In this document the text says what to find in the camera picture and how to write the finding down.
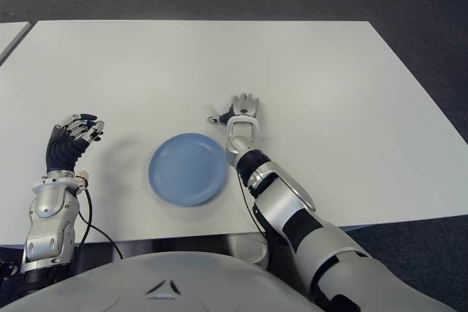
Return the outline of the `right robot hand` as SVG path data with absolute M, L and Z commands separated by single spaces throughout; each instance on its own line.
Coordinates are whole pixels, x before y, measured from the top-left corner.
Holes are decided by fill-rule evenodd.
M 221 115 L 208 116 L 207 122 L 218 125 L 227 125 L 227 122 L 237 116 L 256 118 L 260 106 L 260 99 L 252 94 L 242 93 L 233 96 L 229 110 Z

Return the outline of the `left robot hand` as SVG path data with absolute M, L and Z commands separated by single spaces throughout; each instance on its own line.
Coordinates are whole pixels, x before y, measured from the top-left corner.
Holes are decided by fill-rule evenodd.
M 46 171 L 74 172 L 76 162 L 92 142 L 100 141 L 105 127 L 95 115 L 71 114 L 52 129 L 45 153 Z

